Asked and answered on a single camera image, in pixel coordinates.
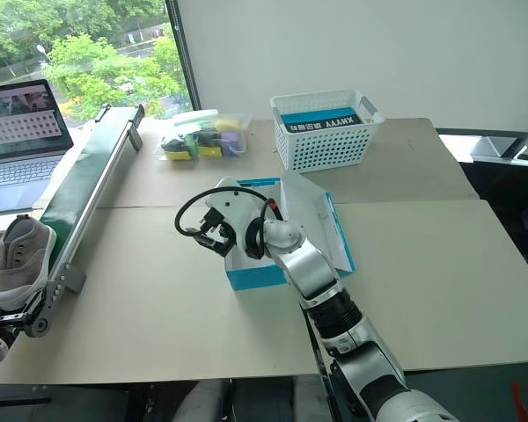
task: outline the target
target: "window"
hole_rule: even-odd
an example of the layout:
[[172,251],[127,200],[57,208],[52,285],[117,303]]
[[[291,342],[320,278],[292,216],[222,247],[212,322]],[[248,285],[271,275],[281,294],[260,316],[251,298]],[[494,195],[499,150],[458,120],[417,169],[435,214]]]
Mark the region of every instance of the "window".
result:
[[0,84],[40,78],[69,127],[104,103],[192,109],[164,0],[0,0]]

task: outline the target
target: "table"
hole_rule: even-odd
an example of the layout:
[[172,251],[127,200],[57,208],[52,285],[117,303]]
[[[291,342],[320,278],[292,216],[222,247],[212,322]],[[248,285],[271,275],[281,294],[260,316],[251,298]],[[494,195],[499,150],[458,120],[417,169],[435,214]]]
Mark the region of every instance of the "table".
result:
[[[359,166],[309,175],[324,178],[339,204],[357,264],[348,290],[405,369],[528,361],[528,267],[427,120],[386,124],[379,148],[374,141]],[[255,125],[263,129],[253,131],[254,141],[270,123]],[[262,163],[273,165],[271,140],[249,145],[253,153],[234,169],[208,161],[169,170],[173,164],[153,159],[155,129],[142,128],[145,146],[122,182],[118,208],[97,211],[75,256],[88,274],[83,292],[63,297],[45,338],[18,339],[0,365],[0,382],[316,373],[289,288],[232,291],[223,261],[173,228],[177,206],[211,179],[277,175]],[[376,152],[383,148],[410,149],[414,168],[387,164],[391,158]],[[425,163],[430,156],[438,166]],[[333,172],[352,177],[336,180]],[[368,175],[368,183],[356,183]],[[188,218],[205,211],[197,207]]]

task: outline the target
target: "laptop keyboard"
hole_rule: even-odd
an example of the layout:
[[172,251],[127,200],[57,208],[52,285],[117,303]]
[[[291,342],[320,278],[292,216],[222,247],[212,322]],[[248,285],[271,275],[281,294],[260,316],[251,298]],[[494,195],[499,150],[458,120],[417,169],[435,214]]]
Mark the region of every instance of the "laptop keyboard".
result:
[[46,161],[0,165],[0,187],[49,179],[58,163],[59,158],[55,157]]

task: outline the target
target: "robotic arm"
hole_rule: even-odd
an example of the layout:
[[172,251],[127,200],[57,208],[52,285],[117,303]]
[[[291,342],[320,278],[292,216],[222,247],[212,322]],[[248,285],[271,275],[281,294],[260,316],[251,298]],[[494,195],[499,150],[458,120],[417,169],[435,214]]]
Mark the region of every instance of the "robotic arm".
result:
[[[209,211],[200,229],[181,228],[181,216],[203,197]],[[268,207],[276,220],[265,217]],[[189,200],[174,223],[179,233],[223,257],[237,245],[248,257],[266,255],[283,269],[334,358],[331,369],[343,380],[351,409],[359,408],[377,422],[457,421],[426,394],[407,388],[399,363],[352,301],[329,259],[313,246],[303,228],[282,220],[274,200],[225,178]],[[223,242],[208,236],[217,228]]]

